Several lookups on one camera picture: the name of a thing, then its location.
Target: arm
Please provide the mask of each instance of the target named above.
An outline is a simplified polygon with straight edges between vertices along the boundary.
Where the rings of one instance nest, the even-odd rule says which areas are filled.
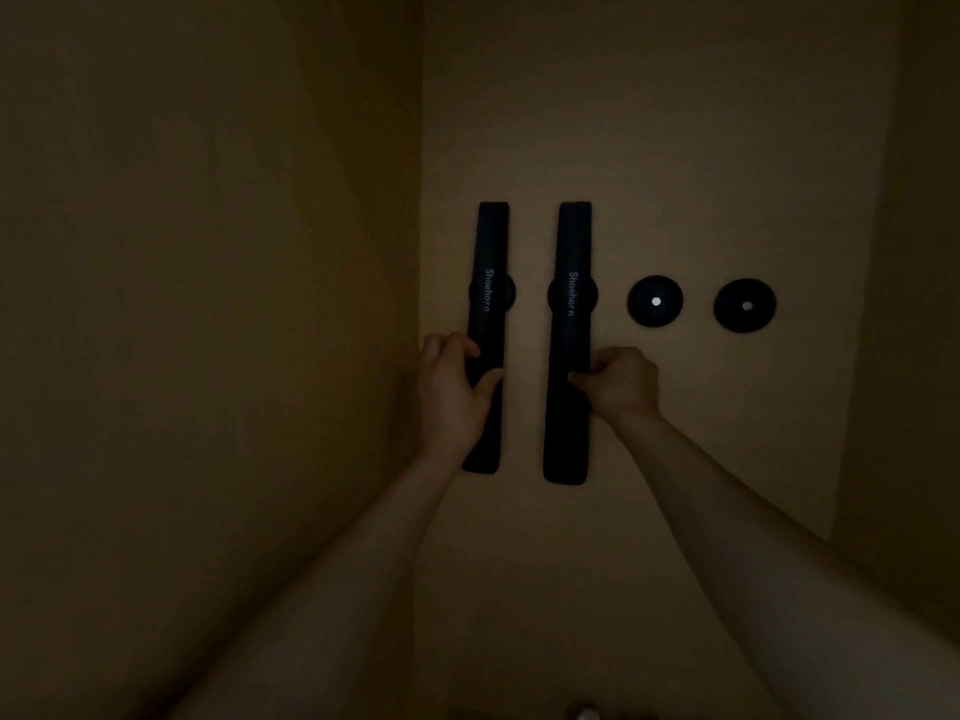
[[[418,456],[237,639],[174,720],[332,718],[453,475],[480,439],[501,370],[471,389],[461,334],[427,336]]]
[[[717,615],[804,720],[960,717],[960,652],[660,414],[636,348],[571,374],[630,450]]]

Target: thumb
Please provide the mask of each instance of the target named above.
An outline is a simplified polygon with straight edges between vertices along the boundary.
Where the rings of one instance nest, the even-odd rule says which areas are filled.
[[[577,373],[576,371],[570,371],[566,378],[581,392],[586,392],[590,387],[593,376],[588,373]]]
[[[500,379],[502,378],[502,368],[491,368],[483,375],[480,381],[477,382],[477,385],[473,389],[473,393],[478,397],[485,399],[486,403],[490,403],[491,399],[494,398],[494,392],[497,390],[497,385],[500,383]]]

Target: wall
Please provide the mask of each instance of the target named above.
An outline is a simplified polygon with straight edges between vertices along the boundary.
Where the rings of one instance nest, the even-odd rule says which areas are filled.
[[[466,326],[476,205],[511,205],[503,461],[452,485],[416,576],[420,717],[775,714],[626,451],[541,450],[557,207],[594,203],[595,348],[642,345],[667,415],[825,535],[834,514],[900,0],[426,0],[420,330]],[[675,278],[679,319],[630,320]],[[723,330],[737,277],[779,297]]]
[[[834,543],[960,642],[960,0],[909,0]]]
[[[5,0],[3,717],[156,716],[402,452],[421,16]]]

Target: round black wall mount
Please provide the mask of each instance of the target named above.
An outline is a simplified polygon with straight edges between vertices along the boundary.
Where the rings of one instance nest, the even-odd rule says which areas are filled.
[[[630,288],[627,310],[641,326],[672,324],[684,309],[684,291],[666,275],[650,275]]]
[[[734,333],[753,333],[769,324],[777,312],[777,296],[762,280],[747,277],[720,289],[713,314],[720,326]]]

